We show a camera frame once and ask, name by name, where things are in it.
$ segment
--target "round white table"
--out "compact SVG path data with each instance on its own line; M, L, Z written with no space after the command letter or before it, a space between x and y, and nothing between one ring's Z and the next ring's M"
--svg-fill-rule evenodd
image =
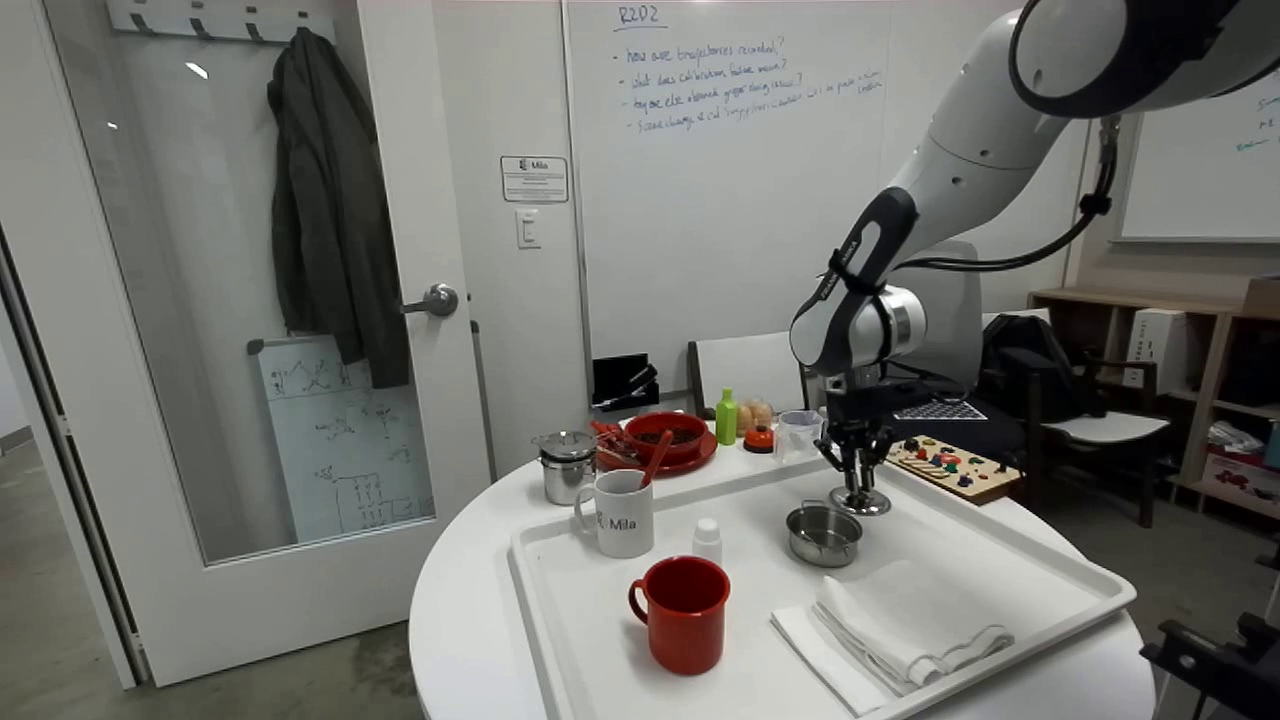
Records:
M721 448L709 467L656 483L656 498L730 483L767 467L775 467L772 457ZM546 501L539 479L546 471L534 459L481 492L437 542L418 582L407 651L433 720L547 717L510 555L516 534L564 522L568 512ZM985 505L985 512L1040 544L1074 550L1014 501ZM1127 617L1116 617L1026 669L985 682L934 717L1150 720L1151 709L1156 685L1140 659L1140 632Z

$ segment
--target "red mug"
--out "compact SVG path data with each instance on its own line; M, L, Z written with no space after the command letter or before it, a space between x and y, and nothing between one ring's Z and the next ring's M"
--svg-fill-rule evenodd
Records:
M730 576L703 555L667 555L629 587L629 606L650 624L650 651L676 675L699 675L723 651Z

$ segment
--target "wall sign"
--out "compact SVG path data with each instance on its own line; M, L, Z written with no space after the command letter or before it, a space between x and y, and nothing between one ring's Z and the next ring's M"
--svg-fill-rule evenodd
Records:
M505 199L510 203L568 203L568 162L564 155L505 155Z

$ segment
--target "whiteboard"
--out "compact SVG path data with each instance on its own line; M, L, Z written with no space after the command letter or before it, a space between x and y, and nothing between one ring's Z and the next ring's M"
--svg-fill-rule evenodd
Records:
M251 343L296 542L433 518L413 388L372 388L332 337Z
M1120 242L1280 245L1280 72L1140 119Z
M591 357L650 352L679 393L692 340L788 330L1010 9L568 0ZM1040 247L1074 219L1079 162L1085 132L1067 132L1048 179L967 242Z

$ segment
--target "clear glass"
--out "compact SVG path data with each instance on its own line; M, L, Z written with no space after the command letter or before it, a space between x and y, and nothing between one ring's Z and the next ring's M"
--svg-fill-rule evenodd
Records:
M45 14L206 559L433 518L413 380L372 388L332 337L289 331L275 301L270 85L285 44L262 37L313 24L365 89L354 0Z

